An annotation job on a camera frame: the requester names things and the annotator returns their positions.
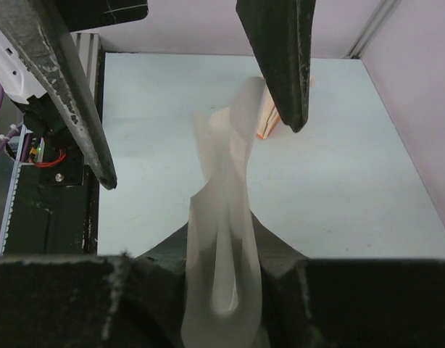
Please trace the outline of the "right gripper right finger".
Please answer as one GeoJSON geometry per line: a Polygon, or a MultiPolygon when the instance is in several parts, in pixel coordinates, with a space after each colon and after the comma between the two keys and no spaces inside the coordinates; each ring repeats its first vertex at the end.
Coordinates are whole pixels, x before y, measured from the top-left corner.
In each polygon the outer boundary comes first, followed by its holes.
{"type": "Polygon", "coordinates": [[[445,347],[445,260],[308,258],[253,226],[258,347],[445,347]]]}

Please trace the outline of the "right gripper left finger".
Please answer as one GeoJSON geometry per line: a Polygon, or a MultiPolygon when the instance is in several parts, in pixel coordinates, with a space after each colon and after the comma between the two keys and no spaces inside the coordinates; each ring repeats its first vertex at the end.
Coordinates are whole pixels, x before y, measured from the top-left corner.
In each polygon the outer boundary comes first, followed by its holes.
{"type": "Polygon", "coordinates": [[[139,257],[0,257],[0,347],[181,347],[186,227],[139,257]]]}

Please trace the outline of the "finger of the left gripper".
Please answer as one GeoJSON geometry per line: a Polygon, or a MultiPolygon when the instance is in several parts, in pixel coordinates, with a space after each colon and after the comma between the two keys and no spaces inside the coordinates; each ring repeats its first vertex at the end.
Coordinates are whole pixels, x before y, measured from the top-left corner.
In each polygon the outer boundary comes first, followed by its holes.
{"type": "Polygon", "coordinates": [[[283,123],[298,133],[309,117],[315,0],[238,0],[236,13],[283,123]]]}
{"type": "Polygon", "coordinates": [[[117,174],[72,36],[52,1],[0,1],[0,30],[46,89],[100,184],[117,174]]]}

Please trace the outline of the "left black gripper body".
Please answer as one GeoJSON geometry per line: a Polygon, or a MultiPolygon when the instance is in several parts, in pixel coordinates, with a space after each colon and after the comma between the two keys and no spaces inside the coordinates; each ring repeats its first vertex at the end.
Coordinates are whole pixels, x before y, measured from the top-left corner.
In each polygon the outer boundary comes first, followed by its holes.
{"type": "Polygon", "coordinates": [[[134,22],[147,17],[147,0],[56,0],[70,32],[134,22]]]}

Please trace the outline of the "white paper coffee filter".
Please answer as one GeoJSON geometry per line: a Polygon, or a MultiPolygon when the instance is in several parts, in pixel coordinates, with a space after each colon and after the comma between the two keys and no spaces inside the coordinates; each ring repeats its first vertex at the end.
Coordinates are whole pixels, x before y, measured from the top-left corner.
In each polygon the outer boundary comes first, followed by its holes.
{"type": "Polygon", "coordinates": [[[262,277],[246,172],[265,82],[249,78],[229,107],[196,115],[205,184],[191,197],[186,247],[186,347],[250,347],[262,317],[262,277]]]}

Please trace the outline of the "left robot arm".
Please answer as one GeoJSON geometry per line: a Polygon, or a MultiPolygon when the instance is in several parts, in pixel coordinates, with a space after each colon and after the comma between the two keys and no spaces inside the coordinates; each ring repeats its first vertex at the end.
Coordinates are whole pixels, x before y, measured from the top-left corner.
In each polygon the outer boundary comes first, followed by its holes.
{"type": "MultiPolygon", "coordinates": [[[[281,120],[299,132],[309,117],[314,1],[237,1],[235,11],[281,120]]],[[[74,32],[147,17],[147,1],[0,1],[0,84],[20,106],[47,97],[49,132],[76,144],[100,184],[117,185],[74,32]]]]}

